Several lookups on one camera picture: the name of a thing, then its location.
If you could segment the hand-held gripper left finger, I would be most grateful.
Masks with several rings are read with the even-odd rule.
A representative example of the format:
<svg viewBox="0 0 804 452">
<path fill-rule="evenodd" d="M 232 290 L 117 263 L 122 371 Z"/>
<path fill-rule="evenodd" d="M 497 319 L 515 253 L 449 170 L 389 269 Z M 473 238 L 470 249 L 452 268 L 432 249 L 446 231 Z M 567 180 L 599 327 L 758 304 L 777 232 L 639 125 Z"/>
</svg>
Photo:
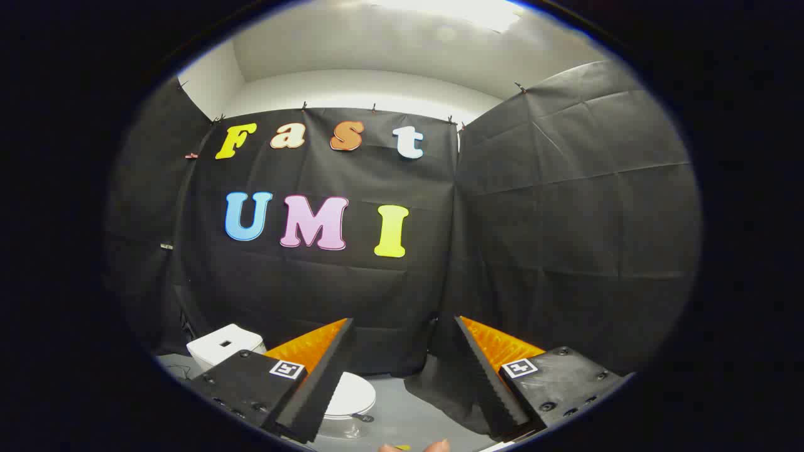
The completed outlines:
<svg viewBox="0 0 804 452">
<path fill-rule="evenodd" d="M 353 323 L 343 318 L 263 353 L 235 352 L 188 386 L 254 428 L 312 443 L 350 363 Z"/>
</svg>

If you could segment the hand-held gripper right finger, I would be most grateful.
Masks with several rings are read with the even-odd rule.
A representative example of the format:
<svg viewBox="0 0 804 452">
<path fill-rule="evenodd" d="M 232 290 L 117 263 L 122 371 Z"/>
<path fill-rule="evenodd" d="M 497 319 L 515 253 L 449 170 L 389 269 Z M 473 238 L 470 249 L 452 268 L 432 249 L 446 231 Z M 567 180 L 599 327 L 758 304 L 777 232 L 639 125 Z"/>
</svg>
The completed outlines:
<svg viewBox="0 0 804 452">
<path fill-rule="evenodd" d="M 540 349 L 465 316 L 455 316 L 454 324 L 460 363 L 495 439 L 565 424 L 629 378 L 571 347 Z"/>
</svg>

